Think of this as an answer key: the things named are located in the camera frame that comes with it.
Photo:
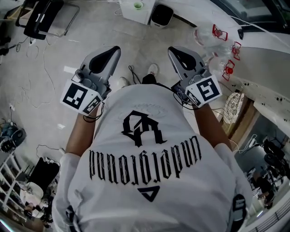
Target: triangle logo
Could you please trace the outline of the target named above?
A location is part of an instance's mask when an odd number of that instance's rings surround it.
[[[149,188],[138,188],[138,191],[150,202],[153,202],[160,186],[153,186]]]

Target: red clip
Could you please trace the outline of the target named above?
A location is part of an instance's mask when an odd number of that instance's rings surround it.
[[[223,32],[226,33],[226,37],[225,38],[221,37],[223,35]],[[217,29],[217,26],[215,24],[213,25],[213,36],[218,37],[219,39],[222,39],[224,41],[227,41],[227,32],[226,31],[222,31],[220,29]]]
[[[222,77],[225,78],[226,81],[229,81],[230,75],[233,73],[234,67],[235,67],[234,62],[231,60],[228,60],[228,63],[225,69],[223,70],[223,75],[222,75]]]
[[[234,54],[234,58],[236,60],[241,60],[239,57],[241,44],[235,41],[235,44],[232,46],[232,53]]]

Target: gray concrete floor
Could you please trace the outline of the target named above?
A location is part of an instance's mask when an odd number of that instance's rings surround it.
[[[60,39],[47,37],[47,41],[38,40],[31,46],[28,38],[21,44],[19,52],[10,50],[0,65],[1,113],[9,119],[9,105],[15,108],[12,120],[27,132],[27,137],[16,149],[16,154],[28,164],[38,161],[38,144],[57,149],[66,147],[77,116],[76,112],[59,103],[66,81],[73,76],[66,71],[79,68],[93,50],[112,45],[121,48],[121,58],[114,76],[110,78],[113,91],[117,90],[116,82],[121,76],[128,78],[133,84],[129,65],[133,65],[135,72],[142,78],[147,74],[150,64],[156,63],[160,69],[157,81],[168,87],[175,84],[179,77],[167,55],[169,46],[183,46],[200,55],[204,54],[204,50],[193,39],[193,28],[176,18],[171,20],[168,27],[158,30],[124,19],[121,15],[114,15],[114,11],[120,7],[116,3],[75,4],[81,10],[66,36]],[[56,22],[68,22],[68,18],[64,17]],[[25,38],[23,28],[14,28],[10,44],[16,44]],[[196,129],[192,113],[185,116]],[[39,147],[38,156],[59,160],[62,155],[58,151]]]

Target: white t-shirt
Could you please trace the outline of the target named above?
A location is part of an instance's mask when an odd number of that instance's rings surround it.
[[[128,86],[107,99],[82,157],[62,157],[53,220],[69,231],[71,205],[83,232],[222,232],[235,189],[249,207],[251,188],[230,149],[195,134],[171,91]]]

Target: chair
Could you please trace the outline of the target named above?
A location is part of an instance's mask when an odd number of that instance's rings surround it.
[[[77,5],[67,4],[64,3],[63,0],[40,0],[34,10],[31,13],[31,16],[26,25],[21,25],[19,23],[19,19],[22,15],[22,11],[26,8],[27,4],[35,3],[35,0],[25,0],[22,5],[20,14],[17,17],[15,25],[18,27],[25,28],[24,34],[35,39],[44,40],[46,35],[54,36],[54,37],[62,37],[67,34],[68,29],[70,28],[71,24],[75,20],[80,8]],[[68,26],[66,27],[65,31],[59,34],[49,33],[48,30],[53,23],[57,13],[60,11],[63,5],[68,5],[71,7],[77,8],[77,11],[71,21],[69,22]]]

